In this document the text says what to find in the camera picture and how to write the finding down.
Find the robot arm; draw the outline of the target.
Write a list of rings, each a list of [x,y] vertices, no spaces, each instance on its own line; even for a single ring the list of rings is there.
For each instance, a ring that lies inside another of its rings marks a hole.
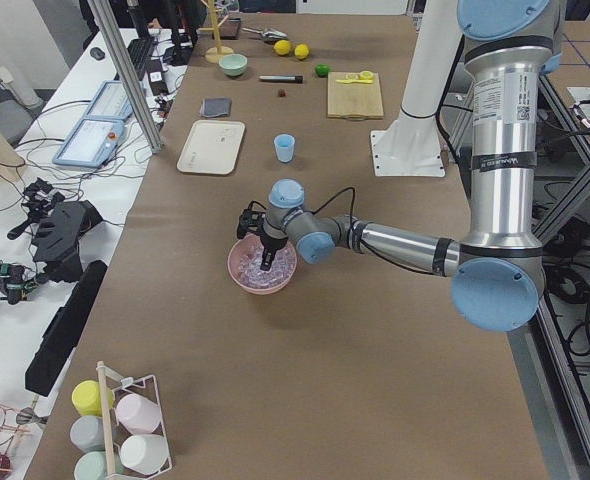
[[[440,168],[436,119],[451,67],[473,87],[471,220],[461,240],[434,238],[353,215],[318,218],[304,188],[283,179],[259,221],[262,268],[293,244],[315,264],[335,248],[451,279],[457,311],[491,331],[536,313],[545,287],[542,245],[532,234],[538,80],[561,55],[562,1],[430,1],[419,30],[399,117],[371,143],[381,176],[428,176]]]

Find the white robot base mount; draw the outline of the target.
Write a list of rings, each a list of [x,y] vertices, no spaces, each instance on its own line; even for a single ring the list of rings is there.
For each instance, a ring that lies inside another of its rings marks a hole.
[[[431,0],[425,5],[398,118],[388,129],[371,132],[378,177],[445,175],[437,118],[460,56],[457,6],[453,0]]]

